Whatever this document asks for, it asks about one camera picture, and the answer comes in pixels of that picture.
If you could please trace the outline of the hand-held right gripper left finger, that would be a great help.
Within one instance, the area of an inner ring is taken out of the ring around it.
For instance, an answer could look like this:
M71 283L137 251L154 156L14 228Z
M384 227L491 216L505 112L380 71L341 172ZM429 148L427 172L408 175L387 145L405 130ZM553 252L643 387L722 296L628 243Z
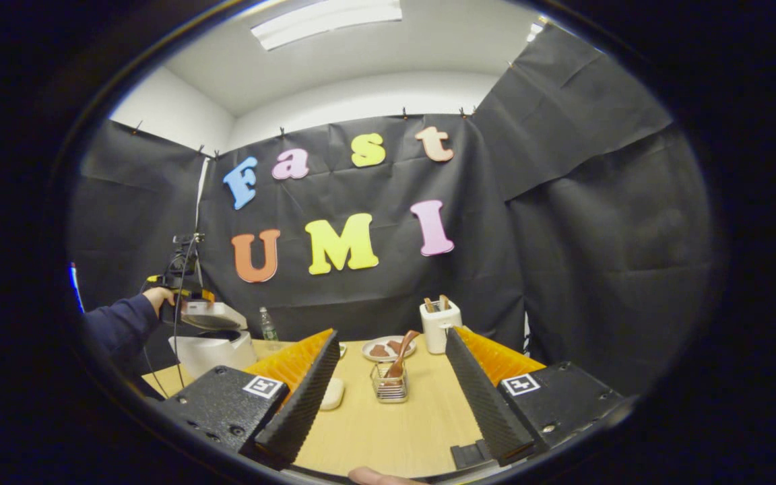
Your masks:
M282 470L296 461L340 358L337 331L326 329L244 370L213 366L160 411L210 444Z

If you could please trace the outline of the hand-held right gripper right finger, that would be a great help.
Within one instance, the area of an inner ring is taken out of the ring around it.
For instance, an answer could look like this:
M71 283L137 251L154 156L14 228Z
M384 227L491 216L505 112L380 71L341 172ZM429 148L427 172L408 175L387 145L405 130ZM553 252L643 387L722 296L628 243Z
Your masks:
M625 401L570 361L546 366L465 327L445 333L447 359L501 466L559 448L603 424Z

